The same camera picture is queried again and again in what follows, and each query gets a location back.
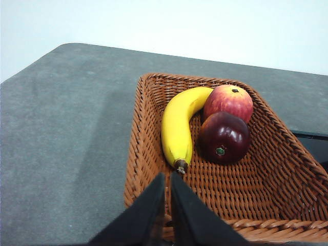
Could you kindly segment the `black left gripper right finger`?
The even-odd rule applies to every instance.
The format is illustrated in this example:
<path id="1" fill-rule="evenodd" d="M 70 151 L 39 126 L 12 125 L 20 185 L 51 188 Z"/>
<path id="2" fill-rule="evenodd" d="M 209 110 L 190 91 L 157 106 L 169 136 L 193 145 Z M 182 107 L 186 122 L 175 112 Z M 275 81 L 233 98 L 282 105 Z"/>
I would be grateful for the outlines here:
<path id="1" fill-rule="evenodd" d="M 176 172 L 171 174 L 171 210 L 176 245 L 247 245 L 211 211 Z"/>

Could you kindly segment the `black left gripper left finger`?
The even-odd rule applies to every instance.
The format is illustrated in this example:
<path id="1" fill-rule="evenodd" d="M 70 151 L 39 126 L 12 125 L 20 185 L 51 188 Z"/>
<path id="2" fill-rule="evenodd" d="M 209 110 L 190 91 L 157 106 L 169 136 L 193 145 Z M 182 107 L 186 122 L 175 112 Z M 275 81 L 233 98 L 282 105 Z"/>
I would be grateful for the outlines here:
<path id="1" fill-rule="evenodd" d="M 133 204 L 93 237 L 89 245 L 160 245 L 165 175 L 159 173 Z"/>

